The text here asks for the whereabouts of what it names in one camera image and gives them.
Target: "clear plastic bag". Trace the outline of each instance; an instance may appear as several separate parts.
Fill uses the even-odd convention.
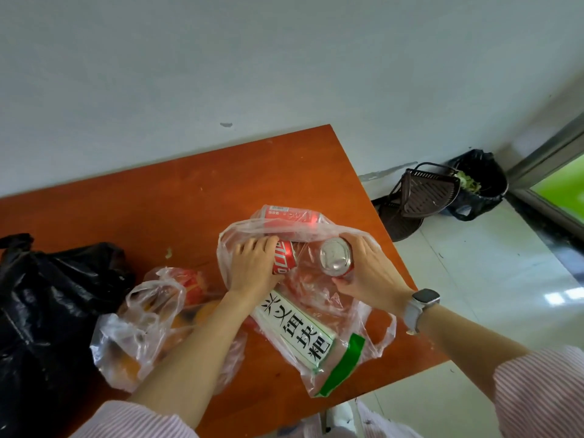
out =
[[[266,210],[281,214],[265,218]],[[351,233],[369,237],[360,230],[335,225],[314,211],[264,206],[255,218],[231,224],[219,235],[217,259],[227,288],[231,283],[231,257],[236,244],[249,238],[278,235],[295,242],[297,266],[277,285],[266,301],[252,312],[253,320],[281,355],[301,374],[311,397],[328,396],[361,363],[379,358],[395,338],[396,321],[387,316],[384,332],[373,335],[366,329],[371,307],[339,294],[330,276],[305,255],[322,241]],[[351,273],[345,276],[351,279]]]
[[[93,331],[93,362],[108,384],[133,392],[168,353],[203,323],[223,294],[209,292],[201,272],[163,267],[151,271],[115,314],[102,315]],[[220,393],[242,361],[247,334],[231,343],[215,387]]]

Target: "plastic bag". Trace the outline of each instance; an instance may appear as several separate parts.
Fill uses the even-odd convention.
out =
[[[291,219],[285,207],[272,206],[283,214],[266,219],[266,207],[254,214],[260,218],[233,223],[219,235],[217,259],[227,288],[233,249],[252,237],[278,235],[281,240],[306,243],[299,249],[344,232],[376,242],[369,234],[335,225],[326,217]],[[309,395],[326,397],[358,365],[380,357],[395,338],[396,322],[391,315],[383,337],[373,343],[366,329],[371,310],[367,304],[339,294],[331,277],[317,267],[301,263],[254,309],[252,318],[284,359],[300,372]]]
[[[145,276],[117,313],[100,316],[91,340],[95,366],[109,385],[133,392],[168,353],[213,313],[223,294],[201,272],[163,267]],[[221,392],[244,360],[247,334],[231,343],[215,387]]]
[[[50,434],[95,371],[87,346],[100,314],[134,286],[124,252],[99,243],[34,252],[29,234],[0,239],[0,437]]]
[[[447,207],[450,214],[458,220],[474,220],[503,201],[509,183],[492,153],[473,149],[450,160],[448,165],[462,170],[481,185],[477,193],[461,188],[454,201]]]

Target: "forearm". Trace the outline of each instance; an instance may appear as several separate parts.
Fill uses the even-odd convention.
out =
[[[487,396],[495,397],[495,369],[529,349],[437,304],[424,310],[418,329],[446,353]]]
[[[213,396],[225,356],[250,310],[227,293],[221,304],[136,389],[129,401],[195,428]]]

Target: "soda can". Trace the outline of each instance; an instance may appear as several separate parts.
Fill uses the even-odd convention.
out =
[[[290,269],[298,265],[296,261],[296,252],[291,241],[280,240],[276,244],[276,251],[274,253],[274,266],[272,267],[272,274],[282,275],[289,272]]]
[[[320,212],[308,209],[298,209],[296,207],[263,206],[259,217],[264,220],[279,218],[280,220],[298,221],[303,223],[317,223],[323,221],[323,216]]]
[[[321,270],[331,277],[342,277],[353,269],[351,245],[340,236],[325,240],[318,255]]]

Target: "trash can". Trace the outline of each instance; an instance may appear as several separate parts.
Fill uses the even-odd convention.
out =
[[[491,152],[473,149],[447,163],[462,170],[480,184],[477,192],[460,188],[458,196],[447,207],[448,212],[461,221],[471,221],[496,207],[507,193],[509,183],[505,172]]]

